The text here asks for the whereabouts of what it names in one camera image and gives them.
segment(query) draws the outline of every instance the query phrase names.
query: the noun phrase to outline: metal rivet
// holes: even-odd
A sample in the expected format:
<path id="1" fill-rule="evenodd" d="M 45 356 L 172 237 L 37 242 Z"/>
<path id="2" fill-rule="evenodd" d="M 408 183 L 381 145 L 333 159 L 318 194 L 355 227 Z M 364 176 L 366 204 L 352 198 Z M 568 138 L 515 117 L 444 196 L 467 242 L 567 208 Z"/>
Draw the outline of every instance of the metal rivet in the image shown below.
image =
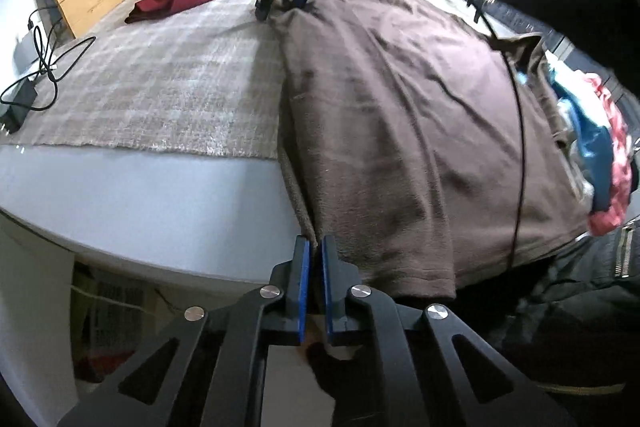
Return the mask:
<path id="1" fill-rule="evenodd" d="M 280 288 L 268 284 L 260 288 L 260 295 L 265 299 L 274 299 L 280 295 Z"/>
<path id="2" fill-rule="evenodd" d="M 365 297 L 369 297 L 371 295 L 371 288 L 364 284 L 356 284 L 351 287 L 351 295 L 357 297 L 358 299 L 364 299 Z"/>
<path id="3" fill-rule="evenodd" d="M 449 316 L 449 311 L 440 304 L 432 304 L 427 308 L 427 313 L 432 319 L 441 321 Z"/>
<path id="4" fill-rule="evenodd" d="M 204 317 L 204 310 L 200 306 L 192 306 L 184 312 L 184 318 L 189 322 L 199 321 Z"/>

